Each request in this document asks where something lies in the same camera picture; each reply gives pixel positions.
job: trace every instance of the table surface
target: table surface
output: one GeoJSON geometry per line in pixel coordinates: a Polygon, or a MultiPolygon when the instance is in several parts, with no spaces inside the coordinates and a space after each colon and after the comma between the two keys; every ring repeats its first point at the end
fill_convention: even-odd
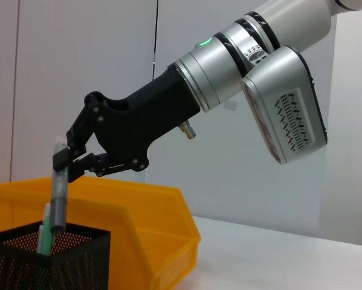
{"type": "Polygon", "coordinates": [[[362,290],[362,246],[195,221],[198,264],[176,290],[362,290]]]}

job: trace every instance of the green marker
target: green marker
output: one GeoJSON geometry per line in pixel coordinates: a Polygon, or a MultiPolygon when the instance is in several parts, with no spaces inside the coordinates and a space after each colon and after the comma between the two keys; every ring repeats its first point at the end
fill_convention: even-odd
{"type": "Polygon", "coordinates": [[[43,230],[40,243],[40,254],[50,256],[50,252],[53,246],[53,235],[50,231],[50,204],[45,205],[44,221],[42,223],[43,230]]]}

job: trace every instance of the yellow storage bin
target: yellow storage bin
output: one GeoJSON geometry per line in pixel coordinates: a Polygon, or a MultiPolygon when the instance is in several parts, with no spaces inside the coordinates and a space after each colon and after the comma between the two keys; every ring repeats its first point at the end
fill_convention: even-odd
{"type": "MultiPolygon", "coordinates": [[[[194,267],[201,236],[182,193],[84,176],[69,185],[67,222],[111,231],[111,290],[173,289],[194,267]]],[[[0,184],[0,231],[37,222],[51,178],[0,184]]]]}

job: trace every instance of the metal bolt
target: metal bolt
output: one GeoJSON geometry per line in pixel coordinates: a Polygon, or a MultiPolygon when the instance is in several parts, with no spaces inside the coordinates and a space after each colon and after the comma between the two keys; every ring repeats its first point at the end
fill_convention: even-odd
{"type": "Polygon", "coordinates": [[[179,125],[179,128],[182,132],[184,132],[189,140],[194,139],[196,137],[195,131],[190,125],[189,121],[185,121],[179,125]]]}

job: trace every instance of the mesh pen holder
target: mesh pen holder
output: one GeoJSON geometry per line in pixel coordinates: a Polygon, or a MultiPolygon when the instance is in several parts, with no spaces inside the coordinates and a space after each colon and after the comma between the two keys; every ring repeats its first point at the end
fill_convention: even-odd
{"type": "Polygon", "coordinates": [[[67,224],[48,257],[36,253],[41,223],[0,232],[0,290],[107,290],[111,233],[67,224]]]}

